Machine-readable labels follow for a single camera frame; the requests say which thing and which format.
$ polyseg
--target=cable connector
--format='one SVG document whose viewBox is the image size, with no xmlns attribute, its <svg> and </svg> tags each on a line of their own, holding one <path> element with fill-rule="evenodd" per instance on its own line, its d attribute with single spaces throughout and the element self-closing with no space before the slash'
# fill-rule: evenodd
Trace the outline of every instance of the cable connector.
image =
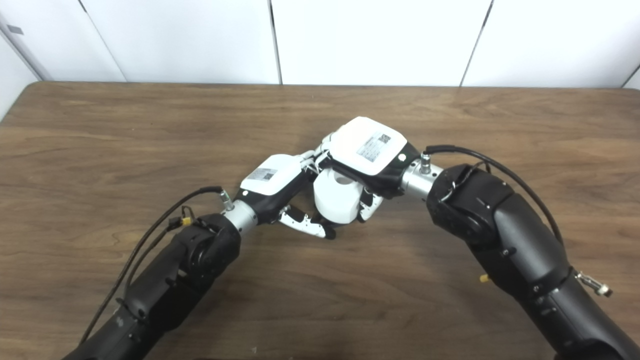
<svg viewBox="0 0 640 360">
<path fill-rule="evenodd" d="M 420 154 L 420 174 L 424 175 L 429 173 L 431 173 L 431 155 L 423 151 L 422 154 Z"/>
<path fill-rule="evenodd" d="M 166 230 L 171 231 L 171 230 L 176 230 L 177 228 L 179 228 L 180 226 L 182 226 L 182 219 L 181 217 L 173 217 L 169 219 L 169 225 L 167 225 Z"/>
<path fill-rule="evenodd" d="M 593 289 L 593 292 L 598 296 L 606 296 L 610 297 L 613 294 L 613 290 L 610 289 L 606 284 L 602 284 L 596 279 L 592 278 L 585 273 L 578 271 L 575 273 L 575 278 L 578 279 L 583 285 L 586 285 Z"/>
<path fill-rule="evenodd" d="M 225 190 L 222 190 L 222 192 L 220 192 L 220 200 L 222 200 L 222 203 L 225 205 L 225 210 L 231 211 L 234 209 L 234 202 L 231 201 L 229 194 Z"/>
</svg>

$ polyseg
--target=metal connector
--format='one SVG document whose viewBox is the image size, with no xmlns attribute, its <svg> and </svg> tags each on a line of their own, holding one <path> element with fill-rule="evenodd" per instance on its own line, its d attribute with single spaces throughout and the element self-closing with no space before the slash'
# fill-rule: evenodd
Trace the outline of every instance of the metal connector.
<svg viewBox="0 0 640 360">
<path fill-rule="evenodd" d="M 222 200 L 222 203 L 225 205 L 225 210 L 231 211 L 234 209 L 235 205 L 225 190 L 222 190 L 220 193 L 220 200 Z"/>
<path fill-rule="evenodd" d="M 610 297 L 613 294 L 613 290 L 611 290 L 610 287 L 608 287 L 606 284 L 602 284 L 601 282 L 597 281 L 589 275 L 586 275 L 581 271 L 578 271 L 575 274 L 575 278 L 578 279 L 583 285 L 592 288 L 598 296 L 604 295 L 606 297 Z"/>
<path fill-rule="evenodd" d="M 289 210 L 291 210 L 291 205 L 286 205 L 284 208 L 280 209 L 280 212 L 278 214 L 278 218 L 281 218 L 282 214 L 286 213 Z"/>
<path fill-rule="evenodd" d="M 431 155 L 425 154 L 424 152 L 420 154 L 420 173 L 428 174 L 431 172 Z"/>
</svg>

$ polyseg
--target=white robotic hand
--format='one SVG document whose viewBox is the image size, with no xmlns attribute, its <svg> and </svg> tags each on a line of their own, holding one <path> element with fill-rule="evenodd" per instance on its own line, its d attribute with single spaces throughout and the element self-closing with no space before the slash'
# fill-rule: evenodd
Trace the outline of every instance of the white robotic hand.
<svg viewBox="0 0 640 360">
<path fill-rule="evenodd" d="M 365 222 L 384 198 L 402 195 L 405 170 L 419 157 L 401 133 L 357 117 L 326 136 L 314 151 L 270 156 L 243 180 L 236 202 L 239 208 L 243 202 L 253 209 L 253 225 L 279 221 L 332 239 L 333 227 L 356 219 Z M 313 181 L 318 212 L 313 217 L 289 204 L 308 181 Z"/>
</svg>

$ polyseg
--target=white plastic cover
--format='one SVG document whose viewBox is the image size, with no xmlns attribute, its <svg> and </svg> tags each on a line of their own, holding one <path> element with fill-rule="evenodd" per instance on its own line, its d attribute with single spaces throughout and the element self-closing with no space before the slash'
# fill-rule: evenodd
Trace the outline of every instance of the white plastic cover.
<svg viewBox="0 0 640 360">
<path fill-rule="evenodd" d="M 326 168 L 314 181 L 316 207 L 327 220 L 348 224 L 360 210 L 362 185 L 331 168 Z"/>
<path fill-rule="evenodd" d="M 289 184 L 301 171 L 300 158 L 286 154 L 271 155 L 242 180 L 240 187 L 250 192 L 273 195 Z"/>
<path fill-rule="evenodd" d="M 406 145 L 396 130 L 368 117 L 357 117 L 344 124 L 331 137 L 331 156 L 367 175 L 384 169 Z"/>
</svg>

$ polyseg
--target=silver metal joint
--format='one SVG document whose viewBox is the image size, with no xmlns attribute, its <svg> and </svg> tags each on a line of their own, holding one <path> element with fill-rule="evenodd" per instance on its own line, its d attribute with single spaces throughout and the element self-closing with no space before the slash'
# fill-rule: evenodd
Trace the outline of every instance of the silver metal joint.
<svg viewBox="0 0 640 360">
<path fill-rule="evenodd" d="M 431 155 L 425 154 L 424 152 L 420 154 L 420 173 L 431 173 Z"/>
<path fill-rule="evenodd" d="M 598 296 L 610 297 L 613 294 L 613 290 L 611 290 L 611 288 L 606 284 L 602 284 L 601 282 L 581 271 L 575 273 L 575 278 L 578 279 L 583 285 L 592 288 L 593 292 L 595 292 Z"/>
<path fill-rule="evenodd" d="M 234 209 L 234 203 L 231 201 L 229 194 L 225 190 L 222 190 L 220 193 L 220 200 L 222 200 L 222 203 L 225 205 L 225 210 L 231 211 Z"/>
<path fill-rule="evenodd" d="M 240 236 L 244 237 L 246 233 L 258 225 L 258 216 L 251 206 L 242 200 L 234 201 L 233 205 L 231 210 L 222 211 L 222 215 L 236 227 Z"/>
<path fill-rule="evenodd" d="M 426 201 L 433 182 L 436 181 L 442 169 L 429 164 L 429 171 L 422 172 L 422 158 L 414 160 L 402 174 L 400 190 L 413 197 Z"/>
</svg>

